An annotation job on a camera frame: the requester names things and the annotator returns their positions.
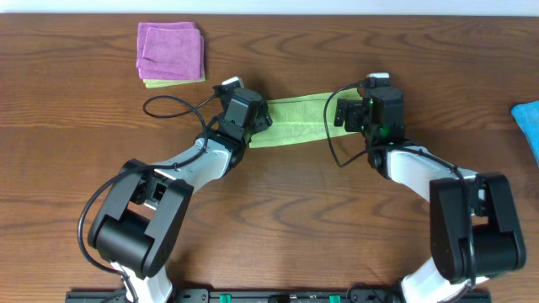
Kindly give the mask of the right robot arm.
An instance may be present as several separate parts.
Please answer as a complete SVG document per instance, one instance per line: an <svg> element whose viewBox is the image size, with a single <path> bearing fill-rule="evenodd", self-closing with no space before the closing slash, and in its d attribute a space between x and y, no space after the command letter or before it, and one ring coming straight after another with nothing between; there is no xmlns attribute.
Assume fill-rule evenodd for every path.
<svg viewBox="0 0 539 303"><path fill-rule="evenodd" d="M406 186L430 208L430 259L382 302L489 302L478 285L523 268L524 243L508 179L476 173L405 137L400 101L339 99L334 123L366 139L364 153L384 178Z"/></svg>

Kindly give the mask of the green microfiber cloth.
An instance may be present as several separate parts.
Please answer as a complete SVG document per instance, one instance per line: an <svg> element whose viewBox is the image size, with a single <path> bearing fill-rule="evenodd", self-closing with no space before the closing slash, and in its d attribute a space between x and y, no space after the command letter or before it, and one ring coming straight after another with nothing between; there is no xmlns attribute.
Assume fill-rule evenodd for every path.
<svg viewBox="0 0 539 303"><path fill-rule="evenodd" d="M251 137L250 148L288 146L326 139L323 109L331 93L268 100L272 126Z"/></svg>

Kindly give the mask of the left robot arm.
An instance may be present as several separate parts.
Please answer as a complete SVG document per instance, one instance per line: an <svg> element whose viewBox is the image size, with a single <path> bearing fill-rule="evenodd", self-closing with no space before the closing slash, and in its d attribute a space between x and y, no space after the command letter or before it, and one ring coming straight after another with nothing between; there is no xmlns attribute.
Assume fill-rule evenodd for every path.
<svg viewBox="0 0 539 303"><path fill-rule="evenodd" d="M222 106L211 123L202 122L191 148L155 164L126 162L84 206L78 245L93 266L121 277L123 301L173 298L165 264L193 194L236 167L252 135L272 125L264 100L234 97Z"/></svg>

